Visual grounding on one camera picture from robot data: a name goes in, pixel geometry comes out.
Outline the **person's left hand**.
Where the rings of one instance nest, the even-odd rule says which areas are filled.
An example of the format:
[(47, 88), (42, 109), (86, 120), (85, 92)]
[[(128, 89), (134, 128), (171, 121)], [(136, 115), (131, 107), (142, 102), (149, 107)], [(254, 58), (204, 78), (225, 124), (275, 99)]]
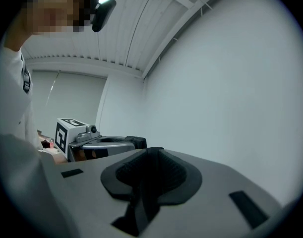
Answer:
[(94, 160), (108, 156), (107, 149), (77, 149), (74, 151), (74, 159), (76, 162)]

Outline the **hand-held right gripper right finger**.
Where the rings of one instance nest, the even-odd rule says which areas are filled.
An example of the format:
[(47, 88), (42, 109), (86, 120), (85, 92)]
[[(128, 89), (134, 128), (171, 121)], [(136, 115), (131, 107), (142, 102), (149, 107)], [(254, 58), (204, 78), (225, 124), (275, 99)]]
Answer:
[(242, 238), (251, 228), (229, 196), (236, 191), (248, 195), (268, 217), (281, 210), (273, 196), (231, 167), (172, 150), (169, 153), (197, 167), (202, 185), (186, 203), (160, 207), (142, 238)]

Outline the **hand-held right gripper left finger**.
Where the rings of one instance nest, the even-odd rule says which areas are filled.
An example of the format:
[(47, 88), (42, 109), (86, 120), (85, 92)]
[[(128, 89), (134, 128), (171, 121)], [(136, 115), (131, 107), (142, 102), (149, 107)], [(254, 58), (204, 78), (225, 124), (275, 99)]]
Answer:
[(131, 235), (112, 226), (125, 215), (128, 202), (112, 198), (101, 183), (103, 170), (131, 157), (140, 150), (95, 160), (58, 164), (56, 197), (71, 212), (82, 238), (129, 238)]

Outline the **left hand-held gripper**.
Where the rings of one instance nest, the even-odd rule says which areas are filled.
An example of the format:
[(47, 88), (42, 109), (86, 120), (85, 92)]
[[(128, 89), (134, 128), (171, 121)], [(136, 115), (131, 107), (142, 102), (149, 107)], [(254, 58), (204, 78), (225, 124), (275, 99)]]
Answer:
[(77, 149), (94, 152), (95, 156), (112, 156), (136, 149), (131, 137), (126, 141), (122, 136), (102, 136), (95, 125), (75, 119), (58, 119), (54, 141), (68, 162), (75, 162)]

